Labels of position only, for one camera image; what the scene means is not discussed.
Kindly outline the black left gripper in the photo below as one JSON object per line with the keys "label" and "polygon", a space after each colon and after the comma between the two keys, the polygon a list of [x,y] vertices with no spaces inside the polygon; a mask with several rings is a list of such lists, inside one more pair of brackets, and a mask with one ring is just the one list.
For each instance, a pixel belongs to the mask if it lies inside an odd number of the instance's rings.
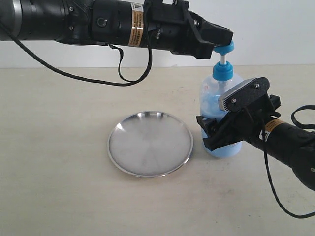
{"label": "black left gripper", "polygon": [[230,29],[190,11],[189,3],[184,0],[176,0],[173,4],[146,0],[144,13],[151,49],[209,59],[214,46],[230,45],[234,35]]}

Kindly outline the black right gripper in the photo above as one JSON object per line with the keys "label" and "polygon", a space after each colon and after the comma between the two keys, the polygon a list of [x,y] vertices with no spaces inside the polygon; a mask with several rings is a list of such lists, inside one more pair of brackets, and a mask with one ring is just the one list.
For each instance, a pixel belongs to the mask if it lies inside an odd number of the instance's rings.
{"label": "black right gripper", "polygon": [[196,116],[198,125],[206,133],[205,147],[217,150],[221,147],[245,141],[251,145],[265,145],[266,124],[277,119],[276,109],[281,106],[280,97],[265,94],[237,112],[228,112],[221,120]]}

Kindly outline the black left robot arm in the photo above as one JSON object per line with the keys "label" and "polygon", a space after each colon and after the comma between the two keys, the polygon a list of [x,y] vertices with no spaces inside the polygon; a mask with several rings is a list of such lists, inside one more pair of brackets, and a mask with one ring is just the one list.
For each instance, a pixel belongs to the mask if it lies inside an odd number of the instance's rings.
{"label": "black left robot arm", "polygon": [[190,11],[189,2],[161,0],[3,0],[2,41],[56,41],[69,45],[120,45],[209,59],[231,43],[233,32]]}

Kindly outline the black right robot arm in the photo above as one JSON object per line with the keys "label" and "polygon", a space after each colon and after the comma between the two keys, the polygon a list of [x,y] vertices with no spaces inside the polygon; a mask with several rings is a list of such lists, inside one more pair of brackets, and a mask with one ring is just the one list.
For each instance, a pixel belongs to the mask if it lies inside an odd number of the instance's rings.
{"label": "black right robot arm", "polygon": [[281,105],[275,95],[264,95],[223,119],[197,116],[210,151],[245,141],[292,169],[309,189],[315,188],[315,134],[279,119]]}

